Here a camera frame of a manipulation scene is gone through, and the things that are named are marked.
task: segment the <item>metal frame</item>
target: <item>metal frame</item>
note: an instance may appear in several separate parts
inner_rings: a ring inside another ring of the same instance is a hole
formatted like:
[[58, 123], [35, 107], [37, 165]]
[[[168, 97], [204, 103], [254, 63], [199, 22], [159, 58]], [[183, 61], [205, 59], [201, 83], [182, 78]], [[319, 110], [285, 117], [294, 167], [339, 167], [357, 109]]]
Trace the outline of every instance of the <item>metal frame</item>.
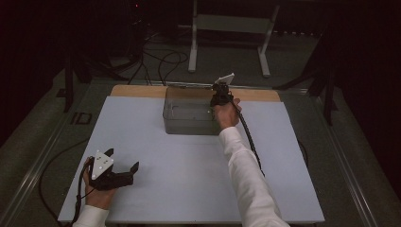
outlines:
[[280, 6], [275, 6], [272, 16], [269, 19], [245, 18], [232, 16], [217, 16], [198, 14], [198, 0], [194, 0], [193, 17], [192, 17], [192, 44], [191, 53], [189, 55], [188, 72], [194, 73], [197, 67], [198, 55], [198, 29], [220, 30], [220, 31], [238, 31], [265, 34], [265, 41], [257, 48], [262, 75], [264, 78], [270, 77], [268, 61], [266, 59], [266, 50], [268, 48], [271, 33]]
[[334, 130], [328, 126], [323, 114], [322, 114], [322, 101], [319, 97], [311, 97], [311, 101], [313, 103], [313, 107], [315, 108], [316, 113], [319, 116], [319, 120], [322, 122], [328, 137], [330, 139], [331, 144], [334, 147], [334, 155], [337, 159], [337, 162], [340, 167], [340, 171], [345, 180], [345, 183], [348, 186], [350, 194], [354, 200], [355, 206], [359, 212], [360, 218], [363, 222], [363, 226], [366, 227], [376, 227], [378, 226], [375, 215], [363, 193], [362, 187], [359, 185], [357, 181], [357, 177], [354, 174], [354, 170], [351, 168], [351, 165], [348, 162], [348, 159], [344, 153], [344, 150], [340, 144], [340, 141], [334, 132]]
[[69, 108], [69, 112], [64, 113], [61, 116], [60, 121], [52, 131], [38, 158], [32, 163], [32, 166], [27, 171], [25, 177], [21, 181], [21, 184], [16, 190], [14, 197], [11, 199], [5, 212], [1, 215], [0, 226], [12, 226], [13, 222], [18, 218], [18, 215], [26, 204], [26, 201], [28, 200], [36, 183], [39, 181], [42, 172], [44, 171], [44, 167], [50, 152], [56, 146], [64, 126], [71, 119], [88, 88], [89, 85], [82, 85], [82, 87], [77, 90], [76, 95], [78, 101], [72, 103], [71, 108]]

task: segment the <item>small white tag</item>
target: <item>small white tag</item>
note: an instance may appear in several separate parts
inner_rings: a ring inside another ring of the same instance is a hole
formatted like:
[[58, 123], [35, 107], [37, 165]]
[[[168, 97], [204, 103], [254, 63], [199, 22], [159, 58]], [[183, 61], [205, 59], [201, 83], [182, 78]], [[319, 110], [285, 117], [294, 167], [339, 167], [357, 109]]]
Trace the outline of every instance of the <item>small white tag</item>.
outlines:
[[231, 81], [233, 81], [234, 76], [235, 76], [234, 73], [232, 73], [225, 77], [219, 78], [218, 80], [215, 81], [215, 83], [219, 84], [221, 82], [225, 82], [227, 85], [230, 85]]
[[112, 166], [114, 160], [102, 152], [97, 152], [92, 170], [92, 180], [96, 180], [104, 171]]

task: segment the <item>dark background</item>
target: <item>dark background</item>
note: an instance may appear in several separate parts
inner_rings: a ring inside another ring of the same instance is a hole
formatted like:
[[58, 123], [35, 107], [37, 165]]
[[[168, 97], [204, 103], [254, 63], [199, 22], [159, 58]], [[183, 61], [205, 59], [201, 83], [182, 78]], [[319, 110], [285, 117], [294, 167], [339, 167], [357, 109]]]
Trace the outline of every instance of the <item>dark background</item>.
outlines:
[[[234, 15], [255, 15], [258, 1], [200, 1], [200, 9], [208, 12], [228, 10]], [[110, 6], [111, 1], [98, 1]], [[177, 24], [191, 25], [191, 1], [131, 1], [139, 3], [132, 9], [138, 21], [143, 19], [153, 29], [174, 37]], [[116, 6], [113, 15], [120, 21], [96, 20], [98, 11], [90, 1], [1, 1], [1, 134], [2, 145], [38, 100], [52, 86], [64, 66], [65, 32], [77, 34], [71, 40], [88, 54], [102, 56], [94, 46], [104, 40], [86, 33], [88, 29], [125, 27], [127, 12]], [[401, 16], [395, 0], [388, 1], [296, 1], [285, 3], [275, 29], [282, 33], [296, 32], [321, 37], [324, 56], [335, 62], [336, 85], [362, 127], [378, 162], [401, 197], [400, 129], [401, 120]], [[104, 46], [106, 51], [118, 46]]]

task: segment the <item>person's left arm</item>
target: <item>person's left arm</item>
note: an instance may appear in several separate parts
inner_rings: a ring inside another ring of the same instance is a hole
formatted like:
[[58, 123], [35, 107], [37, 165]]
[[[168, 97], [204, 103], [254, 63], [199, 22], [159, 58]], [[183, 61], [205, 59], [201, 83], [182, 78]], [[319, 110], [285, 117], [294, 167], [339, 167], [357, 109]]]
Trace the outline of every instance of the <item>person's left arm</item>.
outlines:
[[85, 181], [85, 206], [79, 215], [74, 227], [104, 227], [109, 208], [117, 189], [99, 191], [89, 185], [89, 172], [83, 174]]

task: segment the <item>black mount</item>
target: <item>black mount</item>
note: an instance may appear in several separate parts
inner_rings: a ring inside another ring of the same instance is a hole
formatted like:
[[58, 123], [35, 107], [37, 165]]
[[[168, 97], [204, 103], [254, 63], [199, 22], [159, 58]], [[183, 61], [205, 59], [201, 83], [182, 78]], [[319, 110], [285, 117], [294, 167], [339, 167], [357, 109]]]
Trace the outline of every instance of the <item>black mount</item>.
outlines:
[[[107, 150], [104, 154], [107, 156], [113, 155], [113, 149]], [[92, 176], [95, 158], [91, 157], [89, 164], [89, 176]], [[111, 165], [106, 171], [104, 171], [100, 176], [98, 176], [95, 180], [90, 178], [89, 185], [94, 187], [99, 191], [111, 190], [118, 187], [123, 187], [127, 185], [133, 184], [133, 174], [138, 171], [139, 162], [134, 164], [130, 172], [123, 172], [123, 173], [113, 173], [113, 165]]]
[[216, 93], [212, 96], [212, 100], [210, 100], [211, 107], [216, 105], [224, 106], [225, 104], [231, 102], [231, 100], [234, 98], [225, 82], [213, 84], [212, 89], [213, 91], [216, 91]]

